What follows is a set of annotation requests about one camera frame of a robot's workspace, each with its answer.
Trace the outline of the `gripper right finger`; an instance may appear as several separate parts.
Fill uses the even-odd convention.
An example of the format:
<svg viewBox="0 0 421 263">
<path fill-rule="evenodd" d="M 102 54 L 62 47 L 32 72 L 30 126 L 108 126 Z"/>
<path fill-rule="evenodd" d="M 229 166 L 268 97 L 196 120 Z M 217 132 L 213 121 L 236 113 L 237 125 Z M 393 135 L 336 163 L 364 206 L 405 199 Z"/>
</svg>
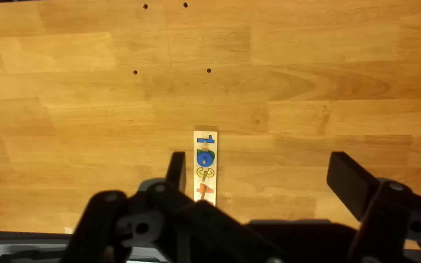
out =
<svg viewBox="0 0 421 263">
<path fill-rule="evenodd" d="M 397 181 L 376 178 L 345 152 L 332 152 L 326 182 L 360 222 L 350 245 L 351 263 L 417 263 L 407 240 L 421 248 L 421 196 Z"/>
</svg>

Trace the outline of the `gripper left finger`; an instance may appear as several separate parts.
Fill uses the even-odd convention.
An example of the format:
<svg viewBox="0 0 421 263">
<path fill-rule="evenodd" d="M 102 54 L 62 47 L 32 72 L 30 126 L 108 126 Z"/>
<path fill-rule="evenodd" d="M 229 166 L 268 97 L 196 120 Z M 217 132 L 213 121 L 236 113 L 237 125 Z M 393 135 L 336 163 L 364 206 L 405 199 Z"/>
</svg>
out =
<svg viewBox="0 0 421 263">
<path fill-rule="evenodd" d="M 172 153 L 165 177 L 142 182 L 134 196 L 93 195 L 60 263 L 126 263 L 147 244 L 171 263 L 285 263 L 281 248 L 184 193 L 185 159 Z"/>
</svg>

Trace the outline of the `wooden number peg board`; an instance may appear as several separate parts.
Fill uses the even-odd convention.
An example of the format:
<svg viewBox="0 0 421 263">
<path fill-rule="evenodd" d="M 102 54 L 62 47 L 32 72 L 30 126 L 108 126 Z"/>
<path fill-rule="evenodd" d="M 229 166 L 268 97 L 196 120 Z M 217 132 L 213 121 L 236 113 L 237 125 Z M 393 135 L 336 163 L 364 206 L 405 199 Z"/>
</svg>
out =
<svg viewBox="0 0 421 263">
<path fill-rule="evenodd" d="M 218 132 L 193 132 L 193 199 L 217 201 Z"/>
</svg>

